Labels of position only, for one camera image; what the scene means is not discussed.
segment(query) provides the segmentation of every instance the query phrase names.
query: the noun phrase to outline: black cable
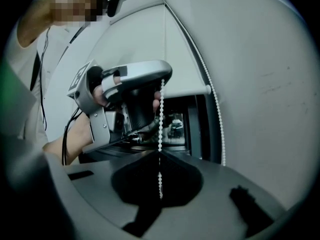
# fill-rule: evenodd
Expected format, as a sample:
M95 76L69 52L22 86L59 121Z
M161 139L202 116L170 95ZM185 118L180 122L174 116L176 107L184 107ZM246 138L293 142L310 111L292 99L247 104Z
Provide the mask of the black cable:
M49 33L50 27L48 28L48 30L46 31L45 34L45 42L44 42L44 47L43 47L43 52L41 55L41 59L40 59L40 69L39 69L39 78L40 78L40 103L41 103L41 110L42 110L42 123L45 123L44 126L44 130L47 130L47 119L46 119L46 114L45 114L45 108L44 108L44 96L43 96L43 91L42 91L42 67L43 67L43 62L44 62L44 56L45 56L45 52L48 48L48 44L49 44L49 38L48 38L48 33Z
M64 133L63 133L63 139L62 139L62 165L67 165L67 155L68 155L68 151L67 151L67 136L68 136L68 130L69 130L69 126L71 124L72 121L77 120L77 118L81 115L82 111L77 115L79 111L79 108L77 108L74 113L72 114L70 120L68 121L68 123L66 124L65 128L64 128Z

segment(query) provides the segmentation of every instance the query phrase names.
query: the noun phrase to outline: white wall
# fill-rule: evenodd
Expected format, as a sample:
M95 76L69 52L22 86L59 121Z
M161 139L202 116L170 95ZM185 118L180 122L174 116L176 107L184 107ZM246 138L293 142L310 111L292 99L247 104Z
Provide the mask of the white wall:
M227 166L291 207L320 151L320 58L303 20L279 0L166 1L218 91Z

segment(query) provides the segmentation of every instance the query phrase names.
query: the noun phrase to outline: white shirt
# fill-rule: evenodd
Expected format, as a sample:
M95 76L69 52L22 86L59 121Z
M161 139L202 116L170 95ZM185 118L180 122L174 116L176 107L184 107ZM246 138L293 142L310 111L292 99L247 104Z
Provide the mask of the white shirt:
M8 39L4 56L13 72L18 76L28 90L30 90L36 55L37 40L28 47L23 48L18 41L16 25ZM42 72L42 85L44 82L45 76ZM21 128L18 138L30 141L37 147L42 148L48 142L48 138L42 119L39 75L37 76L31 93L35 97L36 102L31 108L27 120Z

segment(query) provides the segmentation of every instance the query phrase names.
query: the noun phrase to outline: person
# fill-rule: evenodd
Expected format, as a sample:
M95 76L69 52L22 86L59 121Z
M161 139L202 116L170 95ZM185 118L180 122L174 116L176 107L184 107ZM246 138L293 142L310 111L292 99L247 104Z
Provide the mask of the person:
M107 3L108 0L34 0L32 2L13 29L4 53L9 66L27 88L31 86L39 35L51 26L62 26L69 22L96 21L105 13ZM120 80L115 77L114 81L117 84ZM18 137L34 143L45 152L56 154L61 161L63 136L48 142L40 108L40 89L38 75L31 91L36 98L36 103ZM103 97L101 85L94 89L92 96L101 106L108 104ZM155 111L160 105L160 93L156 92L154 98L152 105ZM90 143L92 143L90 120L82 113L67 133L67 164L70 164L82 152L82 148Z

